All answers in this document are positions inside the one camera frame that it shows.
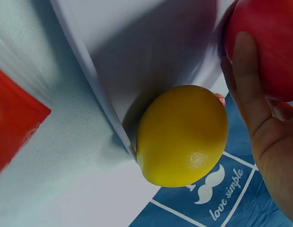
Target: finger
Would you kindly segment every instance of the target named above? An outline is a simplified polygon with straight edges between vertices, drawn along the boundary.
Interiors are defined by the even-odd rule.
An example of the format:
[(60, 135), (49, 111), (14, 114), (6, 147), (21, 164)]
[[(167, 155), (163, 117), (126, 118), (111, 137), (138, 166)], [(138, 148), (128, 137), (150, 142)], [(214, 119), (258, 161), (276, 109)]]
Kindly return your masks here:
[(289, 103), (268, 100), (268, 104), (273, 116), (279, 120), (286, 121), (293, 118), (293, 106)]
[(237, 90), (235, 78), (232, 71), (232, 65), (227, 57), (221, 60), (221, 69), (224, 74), (226, 85), (230, 93), (235, 93)]
[(272, 114), (259, 80), (256, 44), (246, 32), (237, 35), (232, 68), (238, 108), (252, 137)]

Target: white line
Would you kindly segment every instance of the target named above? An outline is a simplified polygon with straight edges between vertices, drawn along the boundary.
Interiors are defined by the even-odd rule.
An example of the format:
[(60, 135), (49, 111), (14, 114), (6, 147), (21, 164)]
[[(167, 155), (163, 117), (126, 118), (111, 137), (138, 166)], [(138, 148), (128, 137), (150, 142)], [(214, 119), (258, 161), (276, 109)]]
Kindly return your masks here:
[(246, 183), (245, 183), (245, 185), (244, 185), (244, 187), (243, 187), (243, 189), (242, 189), (242, 191), (241, 191), (241, 193), (240, 193), (237, 201), (235, 202), (235, 205), (233, 205), (233, 208), (231, 209), (230, 213), (226, 217), (225, 221), (222, 223), (221, 227), (225, 227), (226, 224), (231, 219), (232, 215), (235, 213), (235, 211), (236, 211), (239, 203), (241, 202), (241, 200), (242, 200), (242, 198), (243, 198), (243, 196), (244, 196), (244, 194), (245, 194), (245, 192), (246, 192), (246, 190), (247, 190), (247, 188), (248, 188), (248, 186), (250, 184), (250, 181), (251, 181), (253, 175), (255, 174), (255, 171), (256, 170), (253, 168), (252, 171), (251, 171), (251, 173), (249, 174), (249, 177), (248, 177), (248, 179), (247, 179), (247, 181), (246, 181)]
[(226, 151), (224, 151), (223, 154), (224, 154), (226, 157), (229, 157), (229, 158), (231, 158), (231, 159), (233, 159), (233, 160), (235, 160), (235, 161), (237, 161), (237, 162), (240, 162), (241, 164), (243, 164), (243, 165), (245, 165), (245, 166), (247, 166), (247, 167), (249, 167), (249, 168), (252, 168), (252, 169), (255, 169), (255, 170), (259, 171), (258, 168), (257, 168), (255, 165), (253, 165), (253, 164), (251, 164), (251, 163), (248, 163), (247, 161), (244, 161), (244, 160), (242, 160), (241, 158), (238, 158), (238, 157), (236, 157), (236, 156), (234, 156), (234, 155), (231, 155), (230, 153), (227, 153)]
[(193, 224), (195, 226), (206, 227), (205, 225), (201, 224), (200, 222), (197, 222), (196, 220), (193, 220), (190, 217), (188, 217), (188, 216), (186, 216), (184, 214), (181, 214), (180, 212), (178, 212), (176, 210), (173, 210), (172, 208), (169, 208), (169, 207), (167, 207), (167, 206), (165, 206), (165, 205), (163, 205), (163, 204), (161, 204), (161, 203), (159, 203), (159, 202), (157, 202), (155, 200), (151, 200), (151, 203), (156, 205), (156, 206), (158, 206), (158, 207), (160, 207), (160, 208), (162, 208), (162, 209), (164, 209), (164, 210), (166, 210), (166, 211), (168, 211), (168, 212), (170, 212), (170, 213), (172, 213), (172, 214), (174, 214), (174, 215), (176, 215), (176, 216), (178, 216), (179, 218), (184, 219), (185, 221), (188, 221), (189, 223), (191, 223), (191, 224)]

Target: red object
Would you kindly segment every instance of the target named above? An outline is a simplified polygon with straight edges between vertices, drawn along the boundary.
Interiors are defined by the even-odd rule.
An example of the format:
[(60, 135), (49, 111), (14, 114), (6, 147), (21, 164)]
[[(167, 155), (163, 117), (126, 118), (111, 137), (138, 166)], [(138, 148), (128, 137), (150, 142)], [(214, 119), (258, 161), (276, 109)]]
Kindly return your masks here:
[(218, 93), (215, 93), (214, 94), (219, 100), (220, 100), (220, 102), (223, 104), (223, 106), (225, 107), (226, 106), (226, 102), (225, 102), (225, 98), (224, 98), (224, 96), (223, 95), (220, 95), (220, 94), (218, 94)]
[(50, 112), (0, 70), (0, 172)]
[(293, 101), (293, 0), (239, 0), (224, 34), (230, 61), (240, 31), (250, 33), (256, 41), (266, 96)]

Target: red plastic bag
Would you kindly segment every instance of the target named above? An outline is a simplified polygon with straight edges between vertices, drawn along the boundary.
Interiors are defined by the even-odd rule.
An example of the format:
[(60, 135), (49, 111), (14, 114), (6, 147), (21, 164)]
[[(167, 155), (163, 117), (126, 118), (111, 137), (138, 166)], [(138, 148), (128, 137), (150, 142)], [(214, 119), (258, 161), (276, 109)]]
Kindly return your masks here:
[(50, 114), (47, 93), (39, 71), (0, 32), (0, 172)]

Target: mustache logo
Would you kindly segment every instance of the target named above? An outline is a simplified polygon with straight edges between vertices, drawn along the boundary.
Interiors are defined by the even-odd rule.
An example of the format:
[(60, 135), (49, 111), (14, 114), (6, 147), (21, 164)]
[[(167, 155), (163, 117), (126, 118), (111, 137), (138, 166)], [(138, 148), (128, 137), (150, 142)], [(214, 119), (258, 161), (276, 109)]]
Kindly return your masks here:
[(205, 204), (209, 202), (213, 196), (213, 187), (221, 184), (224, 177), (224, 167), (219, 165), (219, 170), (210, 173), (205, 179), (205, 184), (198, 189), (199, 201), (195, 202), (195, 204)]

